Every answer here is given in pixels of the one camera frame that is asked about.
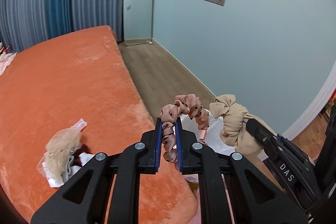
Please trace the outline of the gold framed standing mirror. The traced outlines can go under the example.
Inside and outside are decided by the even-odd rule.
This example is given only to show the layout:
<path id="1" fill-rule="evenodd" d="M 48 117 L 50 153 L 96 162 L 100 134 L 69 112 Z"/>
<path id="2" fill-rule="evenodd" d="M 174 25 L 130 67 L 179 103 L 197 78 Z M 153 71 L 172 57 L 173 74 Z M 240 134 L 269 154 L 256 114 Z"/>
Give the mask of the gold framed standing mirror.
<path id="1" fill-rule="evenodd" d="M 126 46 L 151 43 L 153 0 L 123 0 L 123 36 Z"/>

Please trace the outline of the white lined trash bin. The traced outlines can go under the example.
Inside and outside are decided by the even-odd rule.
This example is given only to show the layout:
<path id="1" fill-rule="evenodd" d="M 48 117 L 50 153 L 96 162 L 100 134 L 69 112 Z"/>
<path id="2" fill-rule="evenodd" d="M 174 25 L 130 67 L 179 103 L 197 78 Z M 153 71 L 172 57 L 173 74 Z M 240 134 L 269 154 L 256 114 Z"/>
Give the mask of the white lined trash bin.
<path id="1" fill-rule="evenodd" d="M 231 155 L 234 151 L 234 147 L 226 145 L 220 138 L 220 131 L 223 129 L 223 118 L 214 118 L 209 110 L 206 109 L 209 114 L 210 126 L 207 129 L 207 135 L 205 143 L 211 147 L 216 153 L 223 155 Z M 193 132 L 197 139 L 200 138 L 201 130 L 198 129 L 198 124 L 195 119 L 191 120 L 188 115 L 181 115 L 182 128 Z"/>

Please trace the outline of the orange velvet bed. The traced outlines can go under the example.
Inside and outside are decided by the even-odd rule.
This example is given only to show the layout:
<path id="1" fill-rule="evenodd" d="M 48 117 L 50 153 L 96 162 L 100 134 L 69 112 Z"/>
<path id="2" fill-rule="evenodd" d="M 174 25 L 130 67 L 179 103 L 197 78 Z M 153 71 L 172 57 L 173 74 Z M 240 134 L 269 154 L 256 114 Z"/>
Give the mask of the orange velvet bed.
<path id="1" fill-rule="evenodd" d="M 46 144 L 81 119 L 92 153 L 122 152 L 154 129 L 108 26 L 41 42 L 1 75 L 1 186 L 25 220 L 54 194 L 37 170 Z"/>

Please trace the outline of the pink floral pillow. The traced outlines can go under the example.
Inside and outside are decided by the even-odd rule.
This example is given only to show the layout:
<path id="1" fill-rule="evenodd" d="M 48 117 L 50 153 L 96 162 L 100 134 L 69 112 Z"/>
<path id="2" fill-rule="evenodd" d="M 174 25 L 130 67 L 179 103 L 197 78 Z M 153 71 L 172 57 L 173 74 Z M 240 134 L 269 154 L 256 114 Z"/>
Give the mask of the pink floral pillow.
<path id="1" fill-rule="evenodd" d="M 3 42 L 1 42 L 0 76 L 3 75 L 6 68 L 11 64 L 16 55 L 16 52 L 12 52 L 9 46 L 6 47 L 3 45 Z"/>

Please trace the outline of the dark red velvet scrunchie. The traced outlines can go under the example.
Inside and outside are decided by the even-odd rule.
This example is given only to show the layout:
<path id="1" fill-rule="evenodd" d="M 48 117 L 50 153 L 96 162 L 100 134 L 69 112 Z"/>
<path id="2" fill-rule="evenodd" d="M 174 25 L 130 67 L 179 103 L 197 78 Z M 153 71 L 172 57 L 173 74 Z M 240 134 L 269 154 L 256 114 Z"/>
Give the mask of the dark red velvet scrunchie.
<path id="1" fill-rule="evenodd" d="M 85 144 L 82 144 L 82 146 L 79 149 L 77 149 L 74 152 L 74 154 L 72 155 L 73 156 L 73 165 L 82 166 L 82 163 L 81 163 L 80 157 L 79 157 L 79 155 L 82 154 L 82 153 L 90 153 L 90 149 Z"/>

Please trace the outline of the pink polka dot scrunchie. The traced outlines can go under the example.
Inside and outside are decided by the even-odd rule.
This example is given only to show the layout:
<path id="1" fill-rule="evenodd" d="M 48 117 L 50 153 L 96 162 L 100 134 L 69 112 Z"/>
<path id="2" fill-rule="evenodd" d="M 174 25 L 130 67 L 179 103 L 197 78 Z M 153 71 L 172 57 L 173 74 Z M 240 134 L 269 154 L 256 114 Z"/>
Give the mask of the pink polka dot scrunchie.
<path id="1" fill-rule="evenodd" d="M 178 95 L 173 104 L 163 106 L 159 118 L 162 122 L 163 158 L 175 164 L 178 161 L 176 122 L 181 120 L 182 128 L 195 133 L 198 142 L 205 144 L 210 126 L 209 112 L 203 108 L 195 94 Z"/>

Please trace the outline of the white door frame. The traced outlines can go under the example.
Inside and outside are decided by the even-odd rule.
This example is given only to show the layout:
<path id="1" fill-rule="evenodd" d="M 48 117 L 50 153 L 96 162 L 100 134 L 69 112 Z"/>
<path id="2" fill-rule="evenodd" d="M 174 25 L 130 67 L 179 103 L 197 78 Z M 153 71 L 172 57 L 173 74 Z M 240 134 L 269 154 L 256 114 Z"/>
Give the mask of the white door frame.
<path id="1" fill-rule="evenodd" d="M 314 98 L 313 102 L 309 105 L 309 107 L 303 112 L 303 114 L 292 124 L 283 134 L 289 140 L 293 140 L 300 133 L 303 132 L 304 129 L 307 128 L 308 125 L 314 120 L 314 118 L 320 113 L 323 107 L 327 104 L 331 95 L 335 90 L 335 82 L 336 82 L 336 63 L 334 63 L 333 68 L 324 83 L 321 90 L 318 92 L 317 96 Z"/>

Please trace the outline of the beige fabric scrunchie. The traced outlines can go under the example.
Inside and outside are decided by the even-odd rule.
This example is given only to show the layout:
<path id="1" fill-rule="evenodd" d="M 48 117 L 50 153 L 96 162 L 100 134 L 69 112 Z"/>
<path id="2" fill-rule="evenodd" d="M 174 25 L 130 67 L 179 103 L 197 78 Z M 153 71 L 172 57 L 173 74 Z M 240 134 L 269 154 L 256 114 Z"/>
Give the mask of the beige fabric scrunchie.
<path id="1" fill-rule="evenodd" d="M 263 148 L 246 130 L 246 123 L 250 119 L 257 120 L 274 136 L 277 136 L 277 133 L 261 118 L 249 113 L 246 107 L 236 103 L 236 97 L 233 94 L 217 96 L 215 101 L 210 104 L 210 112 L 214 118 L 223 118 L 223 129 L 220 131 L 221 140 L 244 156 L 261 151 Z"/>

